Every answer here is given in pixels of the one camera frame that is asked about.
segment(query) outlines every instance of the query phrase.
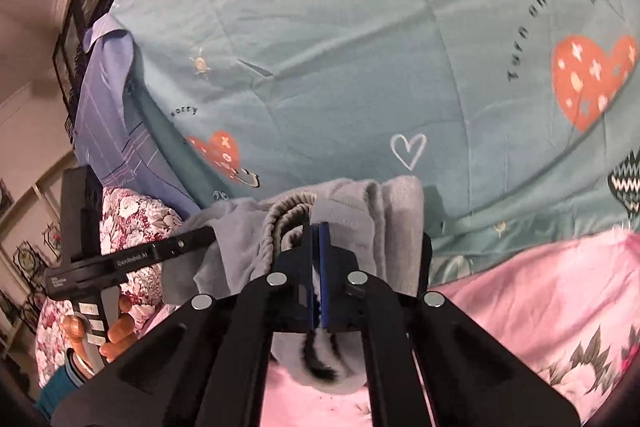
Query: white label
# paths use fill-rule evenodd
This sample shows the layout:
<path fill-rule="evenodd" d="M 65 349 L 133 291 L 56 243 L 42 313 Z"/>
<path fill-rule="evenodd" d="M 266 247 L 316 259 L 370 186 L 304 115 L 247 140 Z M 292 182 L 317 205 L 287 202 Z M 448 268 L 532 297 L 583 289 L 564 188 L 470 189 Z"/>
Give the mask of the white label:
<path fill-rule="evenodd" d="M 89 319 L 89 324 L 91 324 L 91 329 L 94 331 L 104 331 L 104 322 L 102 321 L 93 321 Z"/>
<path fill-rule="evenodd" d="M 80 308 L 80 313 L 82 315 L 98 315 L 98 306 L 95 304 L 89 304 L 86 302 L 80 302 L 78 303 L 78 306 Z"/>
<path fill-rule="evenodd" d="M 92 335 L 91 333 L 86 334 L 86 341 L 89 344 L 94 344 L 95 346 L 101 346 L 107 340 L 104 337 L 99 337 L 98 335 Z"/>

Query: bracelet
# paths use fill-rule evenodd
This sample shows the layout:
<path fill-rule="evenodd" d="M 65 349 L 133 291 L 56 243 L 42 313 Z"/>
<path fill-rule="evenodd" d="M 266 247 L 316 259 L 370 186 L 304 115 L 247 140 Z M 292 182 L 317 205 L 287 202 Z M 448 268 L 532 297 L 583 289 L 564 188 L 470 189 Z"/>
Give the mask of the bracelet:
<path fill-rule="evenodd" d="M 74 361 L 75 361 L 75 362 L 78 362 L 78 363 L 82 366 L 82 368 L 83 368 L 87 373 L 89 373 L 89 375 L 91 375 L 92 377 L 94 377 L 94 376 L 95 376 L 95 373 L 94 373 L 93 369 L 91 369 L 91 367 L 89 367 L 89 366 L 87 365 L 87 363 L 82 359 L 82 357 L 78 357 L 78 354 L 77 354 L 75 351 L 74 351 L 74 355 L 75 355 L 75 357 L 74 357 Z"/>

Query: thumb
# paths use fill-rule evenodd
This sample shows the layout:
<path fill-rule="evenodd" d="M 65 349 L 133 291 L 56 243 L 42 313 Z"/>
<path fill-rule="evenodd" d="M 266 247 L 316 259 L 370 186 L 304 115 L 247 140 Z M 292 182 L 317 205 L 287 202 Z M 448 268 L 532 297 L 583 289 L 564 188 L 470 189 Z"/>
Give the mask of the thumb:
<path fill-rule="evenodd" d="M 82 338 L 84 337 L 84 324 L 82 324 L 82 321 L 75 315 L 65 315 L 62 320 L 62 330 L 71 342 L 71 347 L 76 352 L 76 355 L 87 362 L 86 351 L 82 345 Z"/>

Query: person's arm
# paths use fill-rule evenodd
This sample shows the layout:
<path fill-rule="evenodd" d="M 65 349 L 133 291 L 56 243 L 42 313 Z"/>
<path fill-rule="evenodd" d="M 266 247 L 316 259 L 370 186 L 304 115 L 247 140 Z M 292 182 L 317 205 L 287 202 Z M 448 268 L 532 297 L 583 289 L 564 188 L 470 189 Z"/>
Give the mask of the person's arm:
<path fill-rule="evenodd" d="M 100 347 L 100 353 L 107 357 L 108 362 L 113 362 L 138 339 L 133 332 L 133 317 L 127 313 L 131 309 L 131 302 L 126 296 L 121 295 L 119 305 L 124 315 L 109 328 L 107 332 L 109 342 Z M 61 401 L 94 375 L 91 367 L 86 363 L 86 353 L 82 345 L 84 337 L 82 321 L 75 315 L 67 315 L 62 321 L 62 329 L 72 347 L 66 350 L 65 365 L 60 367 L 40 390 L 40 397 L 35 404 L 35 408 L 47 421 L 51 420 L 53 412 Z"/>

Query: zigzag pattern print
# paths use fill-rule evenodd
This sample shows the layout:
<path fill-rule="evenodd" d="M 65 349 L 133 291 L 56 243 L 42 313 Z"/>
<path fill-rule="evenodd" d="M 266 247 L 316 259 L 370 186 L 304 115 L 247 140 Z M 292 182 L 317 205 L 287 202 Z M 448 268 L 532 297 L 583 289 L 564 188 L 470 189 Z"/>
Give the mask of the zigzag pattern print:
<path fill-rule="evenodd" d="M 629 219 L 640 213 L 640 151 L 629 156 L 609 175 L 609 189 L 626 208 Z"/>

